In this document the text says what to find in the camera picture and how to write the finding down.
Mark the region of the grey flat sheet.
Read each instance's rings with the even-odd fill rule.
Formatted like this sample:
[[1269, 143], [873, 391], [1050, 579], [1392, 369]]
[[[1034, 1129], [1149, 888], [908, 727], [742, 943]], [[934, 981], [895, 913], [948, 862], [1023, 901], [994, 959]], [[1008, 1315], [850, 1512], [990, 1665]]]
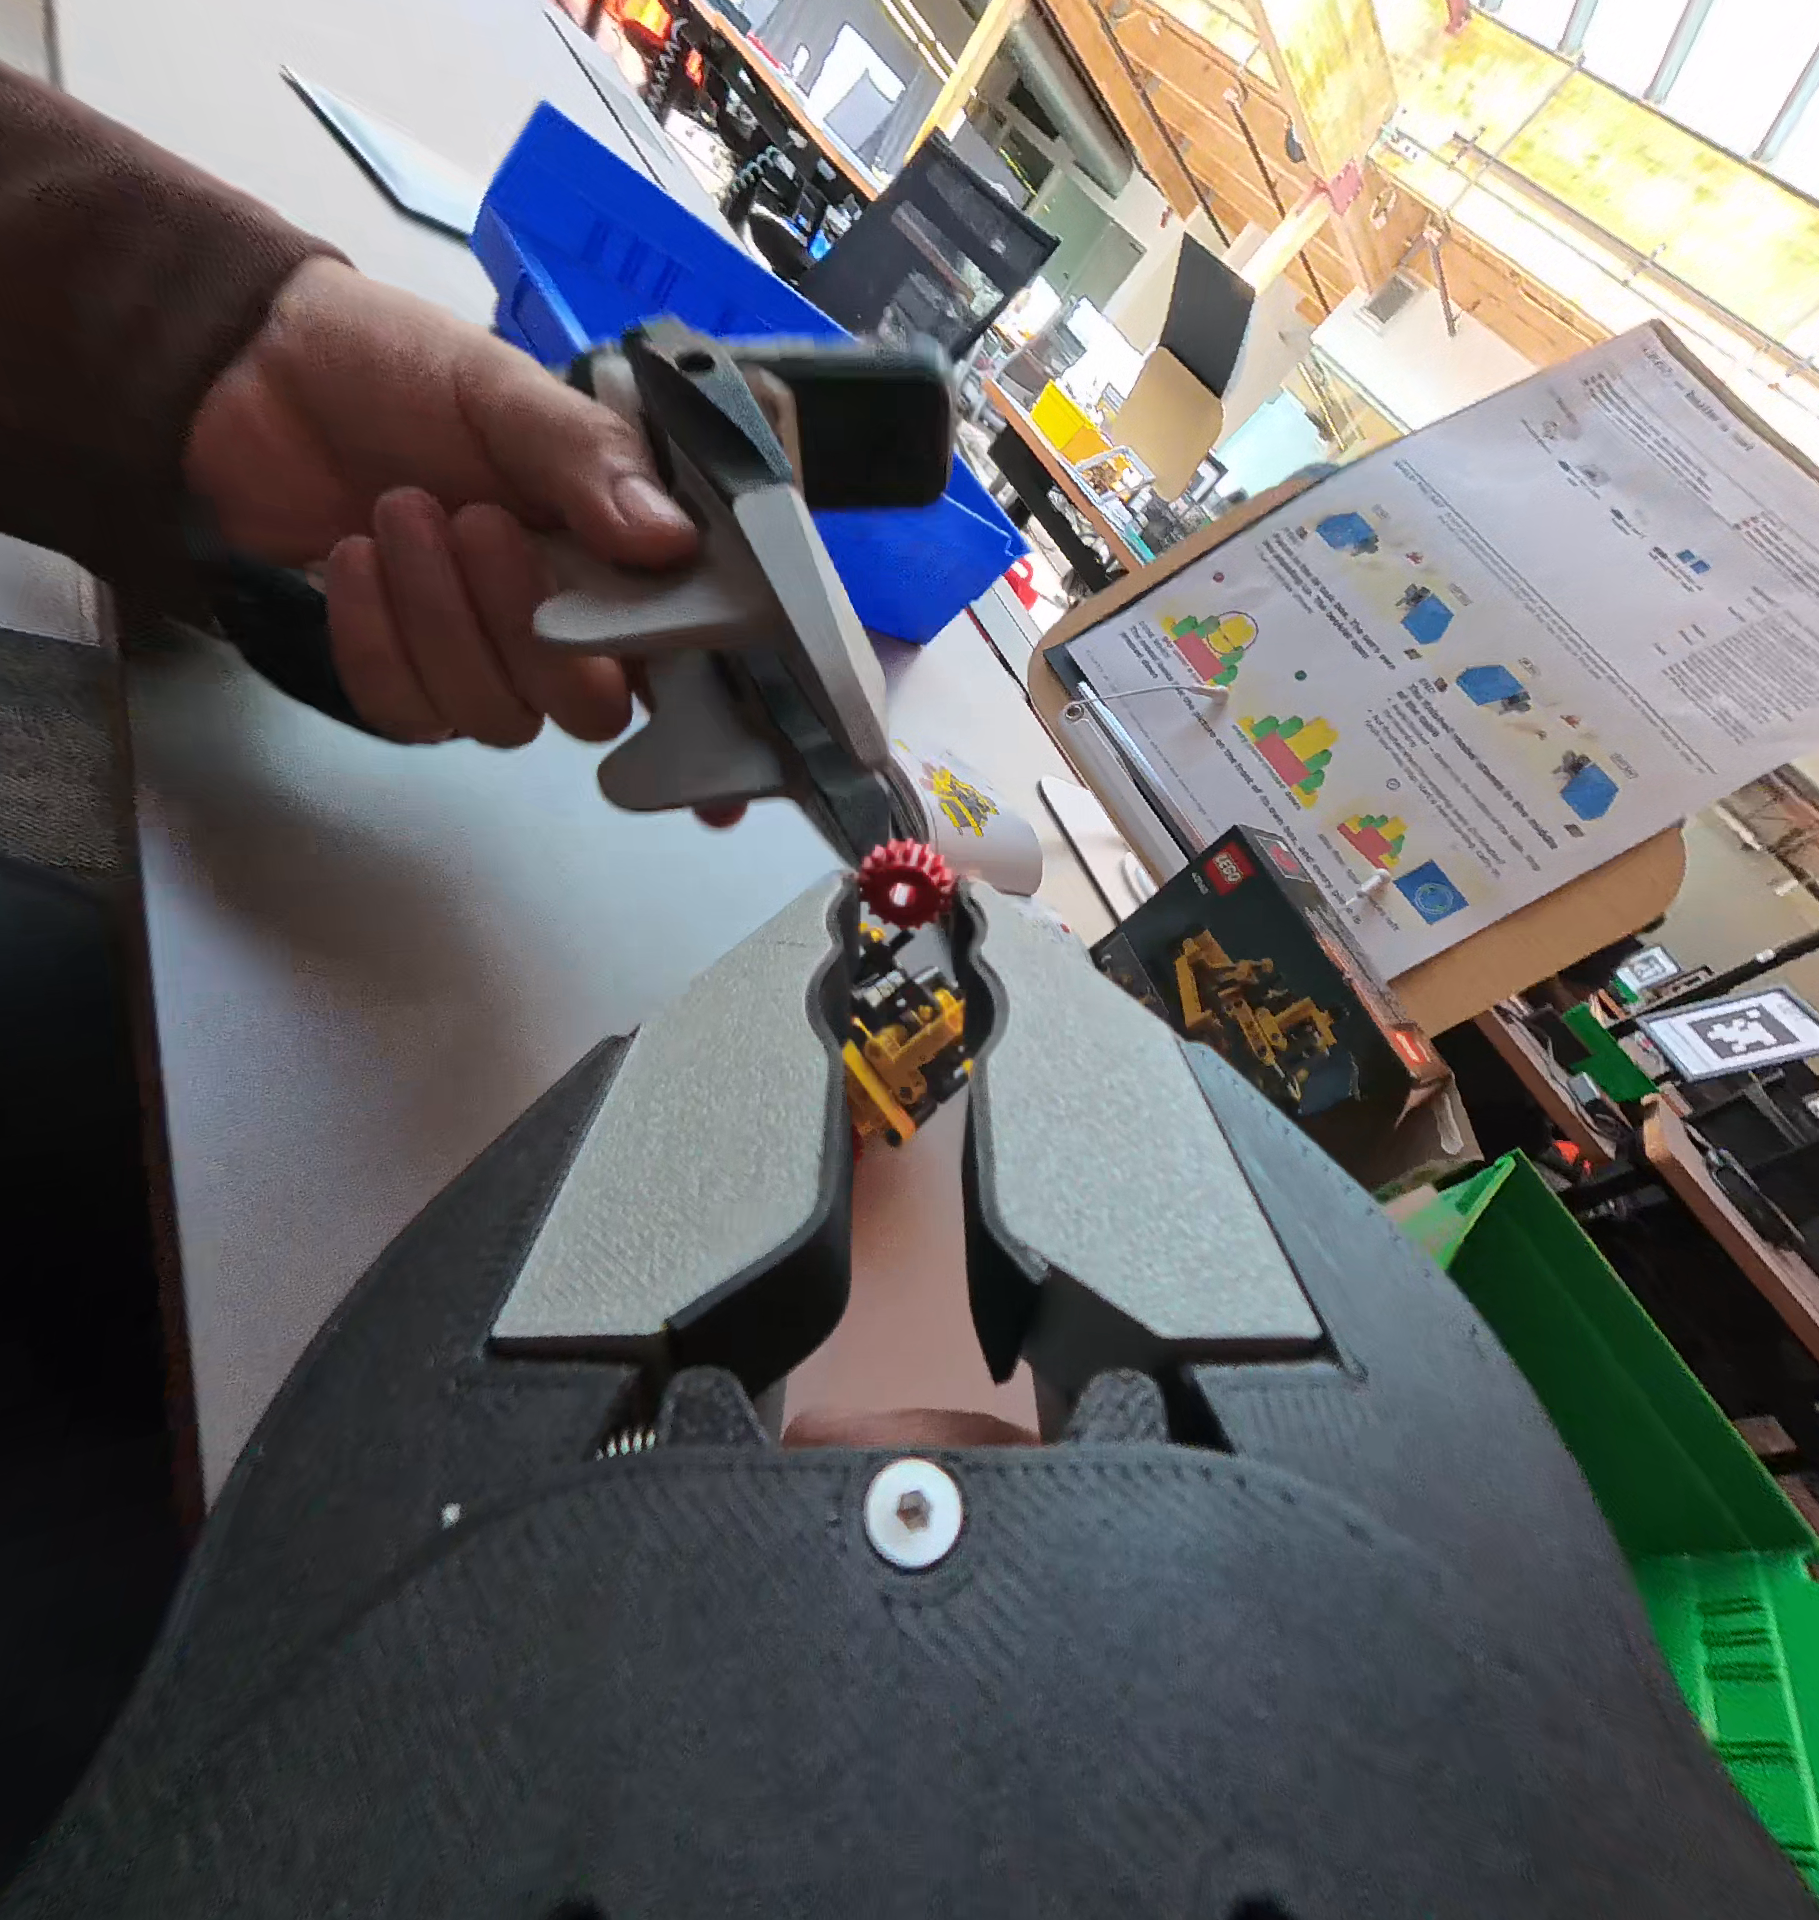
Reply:
[[485, 198], [479, 180], [297, 72], [281, 68], [277, 77], [395, 214], [468, 247]]

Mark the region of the black monitor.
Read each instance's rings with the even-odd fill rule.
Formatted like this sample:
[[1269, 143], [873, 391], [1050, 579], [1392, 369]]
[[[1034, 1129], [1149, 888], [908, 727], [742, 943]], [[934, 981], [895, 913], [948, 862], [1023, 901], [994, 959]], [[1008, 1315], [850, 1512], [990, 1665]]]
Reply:
[[961, 368], [1056, 245], [934, 132], [799, 276], [799, 298], [848, 335], [934, 342]]

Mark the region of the yellow lego vehicle model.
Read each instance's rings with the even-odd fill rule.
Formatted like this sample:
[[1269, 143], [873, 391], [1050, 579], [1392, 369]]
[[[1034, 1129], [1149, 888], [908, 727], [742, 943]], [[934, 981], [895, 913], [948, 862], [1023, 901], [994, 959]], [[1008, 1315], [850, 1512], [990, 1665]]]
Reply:
[[842, 1048], [853, 1151], [904, 1147], [968, 1089], [967, 1005], [939, 966], [921, 966], [912, 933], [863, 919]]

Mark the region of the printed instruction sheet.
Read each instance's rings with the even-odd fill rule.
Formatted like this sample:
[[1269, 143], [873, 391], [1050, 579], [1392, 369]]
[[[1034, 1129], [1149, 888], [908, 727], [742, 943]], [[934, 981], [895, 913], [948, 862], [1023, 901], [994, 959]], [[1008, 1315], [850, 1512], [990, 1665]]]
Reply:
[[1647, 324], [1337, 468], [1063, 680], [1399, 975], [1819, 747], [1819, 468]]

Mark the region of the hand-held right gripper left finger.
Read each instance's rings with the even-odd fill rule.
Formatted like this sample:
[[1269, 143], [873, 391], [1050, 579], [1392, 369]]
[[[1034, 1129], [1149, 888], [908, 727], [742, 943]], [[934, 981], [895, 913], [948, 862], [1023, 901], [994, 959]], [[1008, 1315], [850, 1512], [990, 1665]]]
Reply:
[[848, 1309], [853, 880], [800, 893], [633, 1034], [490, 1350], [728, 1371], [749, 1399]]

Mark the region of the black and white marker sign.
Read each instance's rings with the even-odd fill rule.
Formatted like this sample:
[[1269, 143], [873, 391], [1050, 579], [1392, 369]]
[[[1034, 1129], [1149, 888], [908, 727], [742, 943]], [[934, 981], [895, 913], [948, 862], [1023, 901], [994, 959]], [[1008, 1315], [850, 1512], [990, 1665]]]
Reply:
[[1819, 1010], [1782, 986], [1687, 1006], [1665, 1003], [1631, 1021], [1631, 1030], [1685, 1085], [1819, 1059]]

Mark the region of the dark lego set box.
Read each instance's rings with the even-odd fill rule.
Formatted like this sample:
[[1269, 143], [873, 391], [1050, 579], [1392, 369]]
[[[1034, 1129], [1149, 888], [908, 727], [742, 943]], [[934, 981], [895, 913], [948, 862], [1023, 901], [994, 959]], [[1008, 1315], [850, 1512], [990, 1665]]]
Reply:
[[1450, 1074], [1275, 833], [1227, 829], [1091, 948], [1096, 970], [1216, 1052], [1357, 1182], [1406, 1165]]

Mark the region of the yellow plastic bin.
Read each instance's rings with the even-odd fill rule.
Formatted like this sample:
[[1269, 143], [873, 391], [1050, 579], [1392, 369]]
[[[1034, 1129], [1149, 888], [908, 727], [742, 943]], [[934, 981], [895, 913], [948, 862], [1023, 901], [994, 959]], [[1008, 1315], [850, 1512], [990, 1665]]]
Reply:
[[1054, 380], [1049, 380], [1036, 397], [1030, 421], [1065, 466], [1081, 468], [1091, 459], [1105, 457], [1112, 450], [1103, 424], [1085, 413]]

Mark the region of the person's left hand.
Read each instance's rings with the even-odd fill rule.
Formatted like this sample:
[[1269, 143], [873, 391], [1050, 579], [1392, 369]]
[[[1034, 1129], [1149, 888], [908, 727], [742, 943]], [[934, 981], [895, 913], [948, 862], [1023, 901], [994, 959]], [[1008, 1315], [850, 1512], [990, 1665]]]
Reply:
[[399, 745], [611, 742], [638, 671], [540, 641], [540, 541], [631, 568], [695, 550], [633, 424], [328, 256], [206, 393], [182, 477], [228, 548], [319, 572], [353, 716]]

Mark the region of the blue plastic bin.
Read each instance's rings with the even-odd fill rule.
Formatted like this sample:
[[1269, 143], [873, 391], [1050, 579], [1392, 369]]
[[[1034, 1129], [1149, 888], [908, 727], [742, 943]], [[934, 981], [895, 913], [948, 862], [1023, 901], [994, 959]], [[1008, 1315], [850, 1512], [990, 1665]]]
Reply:
[[[498, 337], [547, 368], [658, 318], [740, 342], [848, 337], [549, 103], [488, 181], [470, 253], [494, 289]], [[813, 517], [863, 625], [908, 643], [932, 641], [1027, 552], [957, 455], [934, 505]]]

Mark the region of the green plastic bin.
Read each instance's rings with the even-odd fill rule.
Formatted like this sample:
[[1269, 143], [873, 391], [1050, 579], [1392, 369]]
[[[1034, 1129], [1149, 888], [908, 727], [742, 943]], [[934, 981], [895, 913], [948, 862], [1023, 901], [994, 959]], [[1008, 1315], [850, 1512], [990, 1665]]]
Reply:
[[1388, 1207], [1616, 1536], [1691, 1716], [1819, 1899], [1819, 1539], [1532, 1165]]

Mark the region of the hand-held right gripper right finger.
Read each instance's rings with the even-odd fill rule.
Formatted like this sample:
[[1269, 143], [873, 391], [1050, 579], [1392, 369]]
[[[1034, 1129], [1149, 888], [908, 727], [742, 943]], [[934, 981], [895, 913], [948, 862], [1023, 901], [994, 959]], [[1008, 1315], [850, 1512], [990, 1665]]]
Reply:
[[985, 1366], [1085, 1384], [1302, 1362], [1326, 1329], [1189, 1052], [1056, 917], [954, 904], [970, 1052], [967, 1287]]

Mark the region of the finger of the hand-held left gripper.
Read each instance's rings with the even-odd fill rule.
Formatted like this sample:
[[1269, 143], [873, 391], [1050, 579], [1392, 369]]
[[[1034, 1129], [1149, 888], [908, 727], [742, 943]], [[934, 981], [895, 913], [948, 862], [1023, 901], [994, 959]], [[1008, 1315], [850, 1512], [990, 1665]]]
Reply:
[[793, 488], [742, 494], [731, 523], [773, 599], [759, 638], [738, 656], [748, 698], [786, 793], [857, 870], [894, 822], [888, 687], [870, 638]]

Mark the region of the black and tan chair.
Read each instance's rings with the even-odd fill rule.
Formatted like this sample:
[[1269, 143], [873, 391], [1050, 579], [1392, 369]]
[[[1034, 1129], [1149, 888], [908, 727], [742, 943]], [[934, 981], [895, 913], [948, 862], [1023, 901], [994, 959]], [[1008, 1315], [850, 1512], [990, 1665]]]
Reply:
[[1151, 349], [1111, 424], [1162, 503], [1193, 483], [1226, 432], [1226, 397], [1242, 360], [1257, 291], [1207, 245], [1185, 234], [1173, 256], [1167, 298]]

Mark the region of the red lego gear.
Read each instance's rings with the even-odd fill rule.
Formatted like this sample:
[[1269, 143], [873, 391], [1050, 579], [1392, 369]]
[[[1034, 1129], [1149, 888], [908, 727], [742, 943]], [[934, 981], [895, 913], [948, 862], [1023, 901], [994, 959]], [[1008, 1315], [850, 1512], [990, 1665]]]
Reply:
[[855, 870], [855, 884], [864, 913], [901, 933], [941, 922], [959, 886], [934, 846], [903, 839], [875, 846]]

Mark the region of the white lego instruction booklet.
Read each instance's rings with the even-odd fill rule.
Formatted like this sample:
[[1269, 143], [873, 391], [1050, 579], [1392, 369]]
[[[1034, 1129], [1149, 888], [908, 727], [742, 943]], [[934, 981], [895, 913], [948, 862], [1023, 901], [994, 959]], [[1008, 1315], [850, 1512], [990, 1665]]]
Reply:
[[1038, 833], [968, 760], [897, 736], [886, 769], [897, 839], [932, 848], [948, 871], [1008, 897], [1034, 897], [1043, 879]]

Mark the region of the person's left forearm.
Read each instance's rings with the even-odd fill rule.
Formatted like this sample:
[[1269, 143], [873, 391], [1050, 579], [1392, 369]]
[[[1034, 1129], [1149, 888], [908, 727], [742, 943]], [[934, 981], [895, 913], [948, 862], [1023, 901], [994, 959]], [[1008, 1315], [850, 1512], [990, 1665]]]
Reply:
[[0, 537], [202, 612], [193, 422], [313, 260], [337, 254], [0, 61]]

